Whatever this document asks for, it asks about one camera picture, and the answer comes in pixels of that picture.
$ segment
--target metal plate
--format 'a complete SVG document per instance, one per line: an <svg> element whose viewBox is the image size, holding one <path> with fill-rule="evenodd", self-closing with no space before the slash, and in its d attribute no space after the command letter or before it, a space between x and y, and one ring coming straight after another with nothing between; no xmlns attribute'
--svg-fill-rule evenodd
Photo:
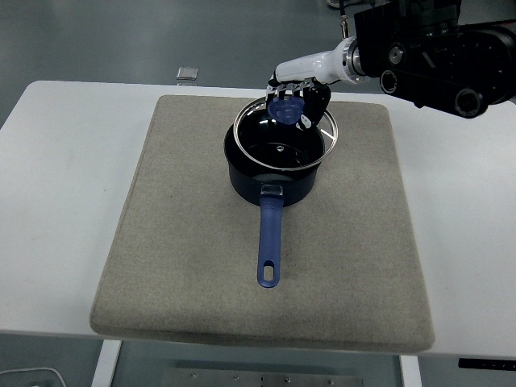
<svg viewBox="0 0 516 387"><path fill-rule="evenodd" d="M363 387L361 377L167 368L161 387Z"/></svg>
<svg viewBox="0 0 516 387"><path fill-rule="evenodd" d="M197 79L197 73L199 69L195 67L180 67L177 70L176 79L187 80L187 81L195 81Z"/></svg>

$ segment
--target handle hole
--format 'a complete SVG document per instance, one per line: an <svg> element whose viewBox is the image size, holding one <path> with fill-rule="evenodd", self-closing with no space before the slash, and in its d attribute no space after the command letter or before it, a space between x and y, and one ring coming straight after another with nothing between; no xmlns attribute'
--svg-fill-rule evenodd
<svg viewBox="0 0 516 387"><path fill-rule="evenodd" d="M264 263L264 280L272 281L274 279L274 263L266 260Z"/></svg>

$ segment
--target gray floor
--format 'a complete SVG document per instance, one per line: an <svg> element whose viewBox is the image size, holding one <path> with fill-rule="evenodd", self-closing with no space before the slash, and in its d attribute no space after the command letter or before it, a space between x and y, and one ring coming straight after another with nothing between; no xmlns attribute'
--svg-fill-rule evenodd
<svg viewBox="0 0 516 387"><path fill-rule="evenodd" d="M9 372L19 368L54 368L68 387L90 386L101 340L23 335L0 335L1 387L61 387L49 371Z"/></svg>
<svg viewBox="0 0 516 387"><path fill-rule="evenodd" d="M349 13L362 9L354 6ZM468 0L463 2L460 21L510 18L516 18L514 0ZM192 66L199 68L196 83L201 86L263 89L277 64L332 49L338 42L339 13L328 9L324 0L0 0L0 126L33 81L175 85L177 69ZM332 89L380 92L376 81ZM67 379L75 374L82 379L81 384L69 385L89 385L99 348L96 341L0 335L0 370L54 364L68 369ZM127 380L126 371L138 372L127 367L128 361L141 360L151 369L153 361L175 364L183 359L190 366L193 358L208 361L213 355L199 352L195 357L188 348L175 348L144 343L126 347L131 350L121 357L121 367L126 368L117 372L115 381ZM219 361L239 359L233 355ZM287 352L269 355L272 370L292 364ZM311 365L313 371L343 371L342 365L332 363L338 356L303 356L296 361ZM79 364L87 369L77 368ZM479 381L503 385L494 373L482 372L487 375L483 379L475 370L460 370L461 379L454 372L456 359L422 361L425 387L445 386L439 378L448 374L454 386L477 386Z"/></svg>

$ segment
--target lid rim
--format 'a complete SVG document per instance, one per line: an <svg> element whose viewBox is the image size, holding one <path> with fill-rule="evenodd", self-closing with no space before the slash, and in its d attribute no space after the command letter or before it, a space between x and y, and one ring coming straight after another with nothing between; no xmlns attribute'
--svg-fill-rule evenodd
<svg viewBox="0 0 516 387"><path fill-rule="evenodd" d="M248 151L246 151L243 148L242 144L240 143L240 139L239 139L239 135L238 135L238 128L239 128L240 122L242 121L243 117L249 112L249 110L251 108L253 108L255 106L259 106L259 105L264 105L264 104L265 104L265 97L258 98L255 101L249 103L236 115L235 121L233 122L233 137L235 138L235 142L238 145L240 151L242 151L242 153L248 159L254 161L255 163L257 163L259 165L264 166L265 168L274 169L277 171L285 171L285 172L302 171L303 169L313 168L313 167L321 164L321 162L330 154L331 150L335 147L335 144L337 143L337 139L339 137L339 129L337 127L337 122L335 121L333 116L330 114L330 112L328 112L328 110L325 110L323 117L326 117L328 119L328 121L330 122L332 131L333 131L333 136L331 136L330 147L327 150L325 150L324 154L321 157L319 157L316 161L312 161L311 163L309 163L307 165L302 165L300 167L295 167L295 168L285 168L284 167L284 168L282 168L282 167L274 167L272 165L268 165L262 161L257 160L255 157L251 156L248 153Z"/></svg>

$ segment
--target cable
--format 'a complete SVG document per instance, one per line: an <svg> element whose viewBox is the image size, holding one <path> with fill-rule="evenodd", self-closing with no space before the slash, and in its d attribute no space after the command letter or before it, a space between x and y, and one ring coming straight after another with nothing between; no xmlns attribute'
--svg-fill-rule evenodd
<svg viewBox="0 0 516 387"><path fill-rule="evenodd" d="M5 373L17 373L17 372L30 372L30 371L50 371L54 372L57 377L59 377L60 382L63 384L63 387L67 387L65 380L61 376L61 374L54 368L49 367L38 367L38 368L18 368L18 369L7 369L5 371L0 371L0 375Z"/></svg>

